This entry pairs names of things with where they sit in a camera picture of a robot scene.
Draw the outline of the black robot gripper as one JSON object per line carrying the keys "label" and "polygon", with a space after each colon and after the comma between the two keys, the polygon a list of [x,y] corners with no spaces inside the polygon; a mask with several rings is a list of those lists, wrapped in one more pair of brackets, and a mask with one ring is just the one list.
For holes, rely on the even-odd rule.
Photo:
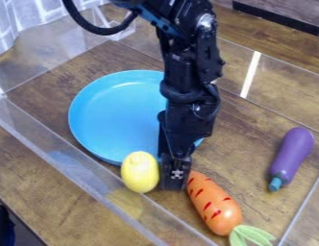
{"label": "black robot gripper", "polygon": [[191,102],[167,101],[158,113],[159,188],[182,190],[190,174],[195,142],[211,135],[220,104],[218,91],[203,91]]}

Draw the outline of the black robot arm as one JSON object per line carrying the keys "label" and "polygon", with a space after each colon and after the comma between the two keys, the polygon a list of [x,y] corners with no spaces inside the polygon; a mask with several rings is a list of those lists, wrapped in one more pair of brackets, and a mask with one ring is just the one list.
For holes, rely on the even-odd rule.
{"label": "black robot arm", "polygon": [[211,135],[219,110],[214,81],[224,62],[215,42],[216,22],[208,0],[111,0],[155,27],[164,64],[158,113],[159,186],[180,190],[191,167],[195,142]]}

